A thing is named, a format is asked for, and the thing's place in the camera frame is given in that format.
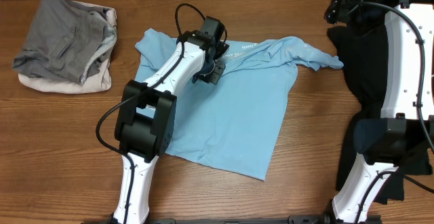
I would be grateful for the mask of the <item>light blue printed t-shirt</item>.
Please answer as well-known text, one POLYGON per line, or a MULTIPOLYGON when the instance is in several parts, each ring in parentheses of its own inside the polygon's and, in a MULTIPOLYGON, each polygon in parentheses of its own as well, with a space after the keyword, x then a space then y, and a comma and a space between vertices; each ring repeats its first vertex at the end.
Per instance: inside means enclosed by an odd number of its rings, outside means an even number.
POLYGON ((217 84, 190 82, 178 97, 167 153, 263 180, 298 67, 339 69, 342 62, 297 37, 230 41, 222 60, 217 84))

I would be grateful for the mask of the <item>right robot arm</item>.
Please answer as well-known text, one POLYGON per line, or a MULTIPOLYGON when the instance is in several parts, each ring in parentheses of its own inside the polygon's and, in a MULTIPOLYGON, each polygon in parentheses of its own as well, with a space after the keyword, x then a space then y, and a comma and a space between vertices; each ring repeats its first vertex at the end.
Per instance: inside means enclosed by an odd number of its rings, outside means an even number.
POLYGON ((373 202, 404 178, 430 172, 433 150, 433 0, 331 0, 328 37, 361 104, 348 127, 338 193, 316 223, 379 223, 373 202))

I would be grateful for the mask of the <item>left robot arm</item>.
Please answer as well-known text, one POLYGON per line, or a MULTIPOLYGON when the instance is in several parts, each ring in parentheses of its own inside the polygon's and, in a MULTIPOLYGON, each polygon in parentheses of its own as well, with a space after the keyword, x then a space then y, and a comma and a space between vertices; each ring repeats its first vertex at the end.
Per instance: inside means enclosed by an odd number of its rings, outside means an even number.
POLYGON ((146 223, 153 172, 173 137, 177 98, 188 82, 218 83, 225 68, 219 59, 229 47, 221 41, 225 33, 221 21, 206 17, 200 30, 178 37, 174 53, 154 75, 127 83, 115 126, 123 178, 110 223, 146 223))

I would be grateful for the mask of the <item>black t-shirt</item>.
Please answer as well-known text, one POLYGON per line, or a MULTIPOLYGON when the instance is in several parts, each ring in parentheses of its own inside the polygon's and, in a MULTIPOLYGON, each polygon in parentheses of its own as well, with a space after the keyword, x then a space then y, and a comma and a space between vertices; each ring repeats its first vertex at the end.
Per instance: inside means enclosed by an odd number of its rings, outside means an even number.
MULTIPOLYGON (((387 90, 389 46, 385 26, 363 36, 356 35, 345 26, 336 26, 328 29, 327 36, 344 65, 342 70, 347 87, 361 105, 361 111, 354 114, 349 122, 342 142, 336 177, 336 190, 340 191, 355 161, 353 133, 357 122, 380 117, 387 90)), ((399 172, 406 175, 431 175, 433 167, 429 163, 427 150, 419 154, 417 160, 400 166, 399 172)), ((389 177, 375 202, 386 205, 388 200, 404 201, 403 178, 400 176, 389 177)))

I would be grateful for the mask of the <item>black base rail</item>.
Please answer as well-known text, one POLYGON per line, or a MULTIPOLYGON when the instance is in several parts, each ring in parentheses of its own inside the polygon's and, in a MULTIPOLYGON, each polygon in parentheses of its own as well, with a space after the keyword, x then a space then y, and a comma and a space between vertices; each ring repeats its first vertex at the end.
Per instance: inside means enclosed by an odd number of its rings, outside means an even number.
POLYGON ((342 221, 333 221, 331 216, 320 215, 292 215, 286 218, 258 218, 258 219, 149 219, 144 224, 347 224, 342 221))

